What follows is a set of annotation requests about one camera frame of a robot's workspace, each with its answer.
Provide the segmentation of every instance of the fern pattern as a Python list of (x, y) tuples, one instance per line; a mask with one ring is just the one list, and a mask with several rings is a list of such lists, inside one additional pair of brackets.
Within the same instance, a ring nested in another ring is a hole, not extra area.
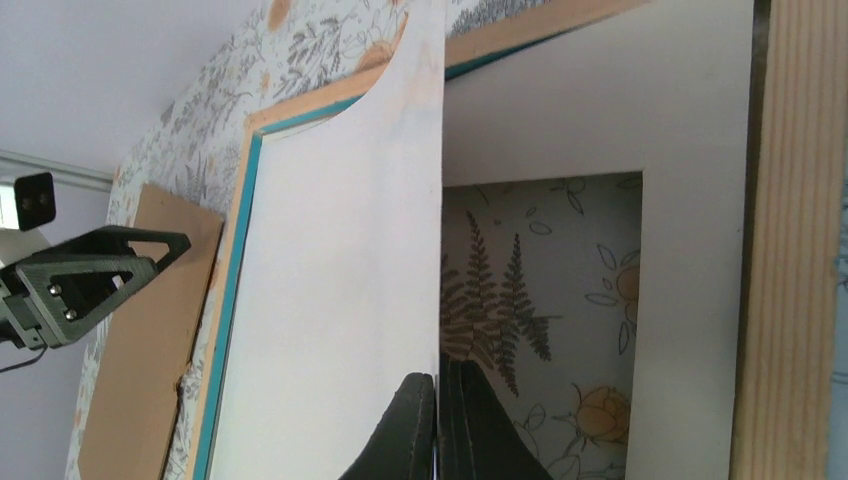
[(441, 349), (487, 369), (551, 478), (624, 478), (640, 184), (626, 173), (444, 192)]
[(321, 88), (333, 79), (341, 66), (339, 41), (342, 26), (348, 19), (347, 16), (341, 19), (329, 16), (317, 23), (307, 21), (292, 36), (286, 57), (289, 68), (280, 75), (274, 98), (301, 95)]
[(440, 327), (442, 350), (456, 358), (474, 358), (496, 370), (516, 397), (519, 396), (515, 358), (522, 338), (543, 361), (551, 361), (548, 326), (551, 318), (534, 316), (524, 282), (521, 236), (516, 233), (512, 256), (500, 284), (489, 262), (486, 240), (474, 215), (467, 211), (471, 232), (466, 280), (442, 256)]

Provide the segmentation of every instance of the leaf pattern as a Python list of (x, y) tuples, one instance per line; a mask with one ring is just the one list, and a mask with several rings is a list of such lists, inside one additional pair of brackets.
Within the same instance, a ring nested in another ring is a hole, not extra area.
[(625, 255), (625, 256), (621, 259), (621, 264), (620, 264), (619, 266), (621, 266), (621, 267), (626, 267), (626, 266), (630, 265), (630, 264), (631, 264), (631, 263), (633, 263), (636, 259), (638, 259), (638, 258), (639, 258), (639, 253), (641, 253), (639, 250), (634, 250), (634, 251), (632, 251), (632, 252), (628, 253), (627, 255)]
[(206, 184), (206, 161), (197, 156), (197, 162), (193, 165), (185, 165), (184, 175), (177, 175), (174, 179), (177, 191), (181, 192), (186, 200), (200, 204), (205, 199)]
[(530, 431), (538, 430), (545, 422), (546, 417), (547, 412), (545, 412), (545, 407), (541, 403), (537, 403), (533, 405), (530, 413), (527, 414), (527, 420), (524, 421), (524, 425)]
[(536, 235), (550, 235), (553, 229), (543, 222), (530, 222), (530, 231)]
[(586, 189), (586, 180), (583, 177), (574, 177), (574, 178), (561, 178), (559, 179), (559, 185), (552, 187), (552, 192), (564, 191), (566, 198), (568, 198), (568, 203), (571, 205), (571, 208), (574, 209), (580, 216), (585, 216), (586, 212), (583, 210), (583, 203), (580, 201), (579, 194), (583, 193)]
[(604, 307), (614, 307), (618, 305), (618, 299), (607, 295), (605, 293), (589, 293), (586, 294), (586, 300), (594, 303), (595, 305), (601, 305)]
[(451, 36), (462, 35), (489, 23), (503, 20), (527, 8), (546, 3), (546, 0), (482, 0), (474, 8), (463, 11), (451, 28)]
[(618, 329), (618, 354), (621, 355), (627, 350), (627, 345), (630, 344), (630, 328), (627, 322), (621, 322), (621, 327)]
[(442, 256), (440, 283), (441, 349), (465, 360), (475, 358), (488, 369), (497, 370), (516, 397), (519, 395), (515, 370), (516, 351), (521, 338), (529, 341), (543, 361), (551, 361), (549, 320), (559, 316), (536, 316), (524, 283), (521, 262), (521, 236), (515, 234), (512, 257), (498, 285), (489, 262), (485, 238), (476, 217), (465, 212), (470, 236), (466, 280)]
[(604, 261), (604, 265), (606, 265), (607, 268), (613, 271), (618, 268), (618, 263), (615, 261), (615, 255), (613, 255), (612, 251), (609, 248), (599, 243), (598, 253), (601, 254), (601, 260)]
[(637, 188), (642, 188), (642, 175), (636, 175), (633, 177), (625, 178), (624, 180), (618, 182), (616, 187), (622, 190), (633, 190)]
[(341, 66), (339, 41), (342, 23), (328, 16), (317, 23), (306, 22), (293, 36), (286, 58), (288, 70), (280, 75), (274, 98), (289, 98), (321, 88), (336, 77)]

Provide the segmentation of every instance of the wooden strip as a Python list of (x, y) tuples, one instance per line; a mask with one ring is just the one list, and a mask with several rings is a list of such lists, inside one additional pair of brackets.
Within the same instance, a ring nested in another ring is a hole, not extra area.
[(555, 0), (447, 40), (445, 67), (603, 20), (647, 0)]
[[(246, 125), (250, 123), (250, 117), (246, 120)], [(250, 146), (251, 141), (254, 136), (254, 130), (250, 128), (245, 129), (244, 142), (242, 142), (241, 148), (241, 157), (238, 165), (238, 170), (236, 171), (235, 177), (235, 188), (233, 189), (233, 201), (230, 205), (230, 211), (227, 218), (233, 219), (233, 221), (229, 221), (226, 223), (226, 227), (224, 228), (224, 234), (221, 237), (221, 242), (218, 247), (220, 258), (223, 261), (220, 263), (216, 263), (215, 270), (217, 270), (213, 275), (213, 283), (209, 285), (209, 290), (220, 290), (221, 293), (218, 294), (218, 298), (213, 303), (213, 313), (209, 317), (209, 340), (206, 344), (206, 349), (203, 352), (203, 365), (206, 365), (208, 369), (211, 369), (213, 357), (215, 356), (215, 345), (217, 345), (218, 339), (218, 330), (221, 325), (221, 310), (224, 307), (223, 302), (223, 288), (220, 288), (219, 285), (223, 285), (226, 282), (227, 277), (230, 274), (230, 257), (233, 253), (233, 242), (235, 240), (235, 219), (238, 218), (239, 208), (241, 207), (241, 198), (242, 192), (244, 191), (244, 182), (247, 173), (247, 160), (250, 157)], [(198, 387), (197, 394), (198, 402), (197, 402), (197, 413), (195, 414), (195, 421), (192, 427), (191, 432), (191, 443), (190, 450), (188, 455), (187, 462), (187, 476), (194, 477), (194, 469), (197, 464), (197, 445), (200, 440), (201, 428), (203, 426), (203, 417), (206, 410), (206, 400), (209, 396), (209, 376), (203, 375), (201, 377), (200, 386)]]
[[(386, 70), (387, 63), (378, 65), (370, 70), (366, 70), (356, 75), (333, 82), (324, 88), (319, 88), (312, 92), (305, 93), (298, 97), (292, 98), (282, 103), (278, 103), (271, 107), (253, 113), (247, 117), (245, 128), (248, 132), (257, 132), (265, 134), (262, 129), (273, 125), (277, 122), (297, 117), (315, 110), (332, 105), (336, 102), (342, 102), (353, 97), (364, 95), (374, 86), (377, 79)], [(247, 156), (242, 156), (242, 164), (246, 163)], [(240, 193), (235, 193), (235, 198), (240, 198)]]
[(768, 38), (731, 473), (740, 480), (824, 479), (848, 2), (773, 0)]

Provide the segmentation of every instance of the white cardboard panel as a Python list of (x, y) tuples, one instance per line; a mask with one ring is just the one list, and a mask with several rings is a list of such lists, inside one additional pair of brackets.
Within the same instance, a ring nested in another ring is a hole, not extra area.
[(445, 90), (446, 186), (643, 171), (628, 480), (729, 474), (752, 16), (658, 0)]
[(357, 103), (263, 145), (213, 479), (338, 478), (438, 369), (443, 0)]

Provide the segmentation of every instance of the clamp jaw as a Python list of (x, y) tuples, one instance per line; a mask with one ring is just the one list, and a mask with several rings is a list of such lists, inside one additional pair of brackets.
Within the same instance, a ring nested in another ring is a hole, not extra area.
[[(163, 243), (158, 262), (130, 242)], [(106, 226), (0, 269), (0, 343), (40, 350), (76, 342), (153, 281), (191, 243), (182, 233)]]

